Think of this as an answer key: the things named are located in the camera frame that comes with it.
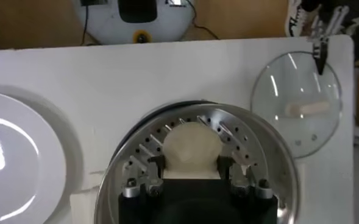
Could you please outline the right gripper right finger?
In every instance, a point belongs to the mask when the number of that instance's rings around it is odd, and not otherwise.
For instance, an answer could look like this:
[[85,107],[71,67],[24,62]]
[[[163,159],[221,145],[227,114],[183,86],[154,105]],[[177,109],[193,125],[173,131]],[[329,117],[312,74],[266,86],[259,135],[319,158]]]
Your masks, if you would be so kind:
[[258,198],[269,200],[273,190],[259,163],[240,164],[232,156],[219,156],[217,168],[222,180],[226,180],[233,195],[240,198]]

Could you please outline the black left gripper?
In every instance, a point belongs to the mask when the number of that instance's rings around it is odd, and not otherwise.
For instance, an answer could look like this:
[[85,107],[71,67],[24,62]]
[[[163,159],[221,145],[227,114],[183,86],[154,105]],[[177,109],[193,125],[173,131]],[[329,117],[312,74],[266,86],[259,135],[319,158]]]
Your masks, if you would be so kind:
[[319,16],[314,18],[308,37],[308,41],[312,43],[311,54],[317,72],[322,75],[328,58],[329,38],[341,30],[348,13],[359,15],[359,0],[302,0],[300,5],[307,12],[314,11],[320,5],[325,12],[331,12],[335,8],[328,23],[323,22]]

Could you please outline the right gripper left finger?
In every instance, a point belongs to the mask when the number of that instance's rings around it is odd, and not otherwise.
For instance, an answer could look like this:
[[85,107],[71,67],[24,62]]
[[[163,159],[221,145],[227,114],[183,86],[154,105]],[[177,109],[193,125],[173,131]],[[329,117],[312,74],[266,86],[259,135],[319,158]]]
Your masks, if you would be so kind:
[[143,161],[140,157],[130,156],[123,165],[122,195],[125,198],[139,197],[142,191],[150,197],[158,197],[163,190],[163,171],[159,165],[161,156]]

